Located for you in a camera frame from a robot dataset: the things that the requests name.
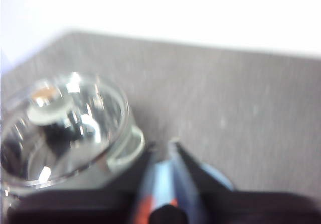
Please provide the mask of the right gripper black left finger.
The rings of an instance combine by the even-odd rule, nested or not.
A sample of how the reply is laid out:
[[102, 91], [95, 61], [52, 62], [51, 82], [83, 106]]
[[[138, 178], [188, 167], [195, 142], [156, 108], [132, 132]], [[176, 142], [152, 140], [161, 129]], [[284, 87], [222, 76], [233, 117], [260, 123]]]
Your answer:
[[155, 142], [133, 165], [95, 189], [47, 190], [7, 211], [7, 223], [127, 223], [154, 154]]

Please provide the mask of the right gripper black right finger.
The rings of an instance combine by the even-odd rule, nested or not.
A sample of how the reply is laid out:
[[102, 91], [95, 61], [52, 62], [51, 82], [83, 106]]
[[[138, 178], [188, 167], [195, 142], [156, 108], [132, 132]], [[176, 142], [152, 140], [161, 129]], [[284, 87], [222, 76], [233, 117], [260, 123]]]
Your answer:
[[290, 192], [237, 189], [221, 171], [170, 141], [177, 203], [190, 223], [320, 223], [315, 200]]

